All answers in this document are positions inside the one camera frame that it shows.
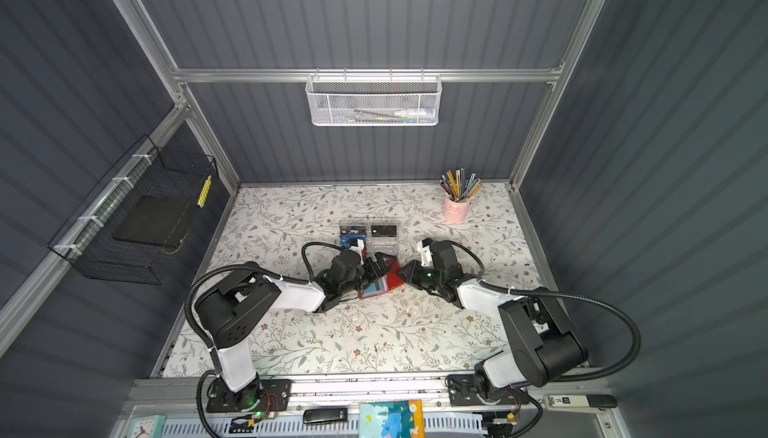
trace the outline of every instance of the teal clock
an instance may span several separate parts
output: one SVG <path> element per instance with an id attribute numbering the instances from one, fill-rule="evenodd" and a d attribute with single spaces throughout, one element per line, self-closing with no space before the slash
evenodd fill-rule
<path id="1" fill-rule="evenodd" d="M 163 435 L 165 416 L 151 415 L 134 418 L 128 428 L 128 438 L 160 438 Z"/>

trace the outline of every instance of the table surface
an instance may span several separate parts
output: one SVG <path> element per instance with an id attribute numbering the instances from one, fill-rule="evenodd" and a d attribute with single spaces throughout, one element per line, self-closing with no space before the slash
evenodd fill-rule
<path id="1" fill-rule="evenodd" d="M 443 220 L 443 195 L 437 184 L 242 188 L 209 269 L 254 260 L 305 278 L 305 242 L 338 244 L 341 219 L 395 218 L 402 264 L 417 258 L 418 241 L 450 239 L 480 257 L 490 281 L 526 289 L 541 284 L 508 185 L 484 184 L 463 224 Z M 313 247 L 310 262 L 316 271 L 328 268 L 335 253 Z M 458 256 L 465 270 L 476 272 L 469 256 Z M 262 375 L 464 370 L 507 347 L 501 323 L 407 284 L 324 314 L 273 310 L 248 341 Z M 199 376 L 210 368 L 202 341 L 185 323 L 163 376 Z"/>

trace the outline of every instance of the black wire mesh basket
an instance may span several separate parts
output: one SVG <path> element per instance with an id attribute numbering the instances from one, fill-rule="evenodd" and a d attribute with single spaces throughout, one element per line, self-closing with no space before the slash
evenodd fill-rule
<path id="1" fill-rule="evenodd" d="M 208 155 L 152 148 L 85 216 L 73 214 L 48 247 L 83 276 L 160 284 L 216 178 Z"/>

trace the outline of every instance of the pink pencil cup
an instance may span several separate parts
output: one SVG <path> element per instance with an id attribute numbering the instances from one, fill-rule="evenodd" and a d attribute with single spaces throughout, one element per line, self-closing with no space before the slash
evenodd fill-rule
<path id="1" fill-rule="evenodd" d="M 469 214 L 469 200 L 456 203 L 446 193 L 446 202 L 442 206 L 442 217 L 450 224 L 464 223 Z"/>

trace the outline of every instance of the aluminum frame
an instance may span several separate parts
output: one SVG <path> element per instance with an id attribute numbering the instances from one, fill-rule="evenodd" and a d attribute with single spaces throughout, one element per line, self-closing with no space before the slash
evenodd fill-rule
<path id="1" fill-rule="evenodd" d="M 134 34 L 141 49 L 144 50 L 144 54 L 149 59 L 168 94 L 175 102 L 188 102 L 192 107 L 194 114 L 188 118 L 187 123 L 203 152 L 216 158 L 219 176 L 226 189 L 229 190 L 230 194 L 235 193 L 240 186 L 240 179 L 237 177 L 235 168 L 226 156 L 224 148 L 216 138 L 192 92 L 174 78 L 173 70 L 177 68 L 176 61 L 170 54 L 170 50 L 165 45 L 165 41 L 163 41 L 144 4 L 141 0 L 112 1 L 128 24 L 128 28 Z"/>
<path id="2" fill-rule="evenodd" d="M 571 373 L 594 371 L 577 368 Z M 309 374 L 262 376 L 293 381 L 288 414 L 300 414 L 307 407 L 344 406 L 354 412 L 360 402 L 406 400 L 418 397 L 424 411 L 492 411 L 508 410 L 504 405 L 451 406 L 445 378 L 450 374 L 472 374 L 472 370 L 395 372 L 367 374 Z M 128 418 L 135 406 L 183 406 L 195 404 L 199 377 L 155 378 L 136 380 L 120 419 Z M 605 378 L 583 383 L 550 383 L 542 388 L 529 386 L 528 393 L 537 400 L 548 394 L 610 394 Z"/>
<path id="3" fill-rule="evenodd" d="M 387 78 L 420 80 L 439 76 L 443 82 L 546 82 L 560 79 L 559 68 L 510 69 L 268 69 L 268 68 L 178 68 L 173 77 L 182 83 L 304 83 L 308 76 L 321 75 L 325 81 L 381 81 Z"/>
<path id="4" fill-rule="evenodd" d="M 506 178 L 491 178 L 489 180 L 483 180 L 483 183 L 509 183 Z M 267 183 L 242 183 L 241 188 L 282 188 L 286 186 L 360 186 L 360 185 L 377 185 L 387 186 L 389 184 L 440 184 L 440 180 L 361 180 L 351 182 L 267 182 Z"/>
<path id="5" fill-rule="evenodd" d="M 128 174 L 143 159 L 137 155 L 148 153 L 154 145 L 165 145 L 189 114 L 190 110 L 186 104 L 180 103 L 173 107 L 152 132 L 150 138 L 144 140 L 144 143 L 139 146 L 134 155 L 129 158 L 114 176 L 120 177 Z M 117 186 L 117 180 L 110 180 L 110 183 L 104 187 L 104 190 L 86 208 L 84 215 L 92 214 Z M 62 242 L 71 240 L 73 236 L 77 235 L 83 224 L 82 220 L 75 222 L 64 234 Z M 0 310 L 0 357 L 11 347 L 16 337 L 24 330 L 24 327 L 27 326 L 27 323 L 37 313 L 38 309 L 40 309 L 71 267 L 68 261 L 53 251 L 48 252 L 22 286 L 8 299 Z"/>
<path id="6" fill-rule="evenodd" d="M 508 192 L 509 199 L 512 201 L 512 208 L 520 223 L 520 229 L 523 231 L 523 236 L 525 236 L 525 242 L 528 243 L 528 250 L 531 251 L 531 256 L 536 265 L 538 276 L 542 278 L 542 283 L 545 287 L 550 290 L 559 290 L 558 284 L 554 280 L 552 269 L 549 267 L 547 255 L 544 254 L 542 242 L 538 240 L 538 234 L 536 234 L 531 215 L 528 214 L 528 209 L 525 207 L 525 202 L 523 201 L 523 196 L 520 194 L 520 190 L 511 188 Z"/>
<path id="7" fill-rule="evenodd" d="M 538 150 L 538 146 L 542 143 L 544 133 L 547 131 L 547 127 L 558 109 L 563 93 L 571 81 L 578 60 L 581 58 L 581 53 L 587 45 L 587 40 L 589 40 L 605 1 L 587 0 L 584 4 L 574 32 L 565 49 L 560 79 L 552 86 L 552 90 L 544 98 L 542 107 L 539 109 L 533 126 L 531 126 L 531 131 L 528 132 L 528 136 L 525 139 L 523 150 L 520 152 L 518 160 L 514 164 L 512 174 L 509 176 L 509 180 L 515 189 L 519 189 L 523 183 L 525 174 L 533 162 L 536 150 Z"/>

